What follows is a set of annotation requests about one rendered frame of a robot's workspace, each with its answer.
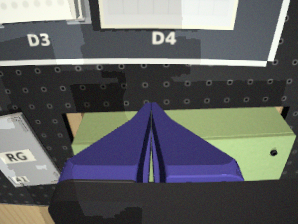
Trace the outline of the light grey square plate with rg label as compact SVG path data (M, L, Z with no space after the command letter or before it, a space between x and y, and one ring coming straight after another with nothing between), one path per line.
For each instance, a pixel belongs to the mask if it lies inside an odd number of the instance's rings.
M0 170L15 187L58 183L60 170L22 112L0 116Z

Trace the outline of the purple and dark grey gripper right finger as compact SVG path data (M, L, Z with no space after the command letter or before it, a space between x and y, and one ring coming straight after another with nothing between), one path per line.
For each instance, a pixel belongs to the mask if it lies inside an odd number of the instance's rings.
M244 181L237 161L151 103L153 183Z

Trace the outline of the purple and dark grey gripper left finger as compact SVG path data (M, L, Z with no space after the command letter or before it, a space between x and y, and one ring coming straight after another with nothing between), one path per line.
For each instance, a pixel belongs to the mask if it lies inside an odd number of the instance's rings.
M145 103L128 122L68 159L58 183L66 179L149 183L150 158L151 103Z

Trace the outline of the white well plate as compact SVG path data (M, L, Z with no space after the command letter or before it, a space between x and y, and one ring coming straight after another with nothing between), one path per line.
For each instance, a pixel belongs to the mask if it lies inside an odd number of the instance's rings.
M82 18L82 0L0 0L0 23Z

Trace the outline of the white rectangular block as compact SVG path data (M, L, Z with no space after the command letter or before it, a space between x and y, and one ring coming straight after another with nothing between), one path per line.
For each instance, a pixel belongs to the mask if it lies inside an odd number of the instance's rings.
M101 28L233 30L238 0L99 0Z

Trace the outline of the dark grey perforated base plate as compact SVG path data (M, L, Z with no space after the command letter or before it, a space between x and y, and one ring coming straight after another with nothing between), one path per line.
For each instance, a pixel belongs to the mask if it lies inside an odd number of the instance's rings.
M74 156L67 113L283 107L296 135L280 179L298 178L298 0L290 0L265 67L203 64L0 66L0 116L22 112L60 170ZM56 184L15 187L0 170L0 204L48 206Z

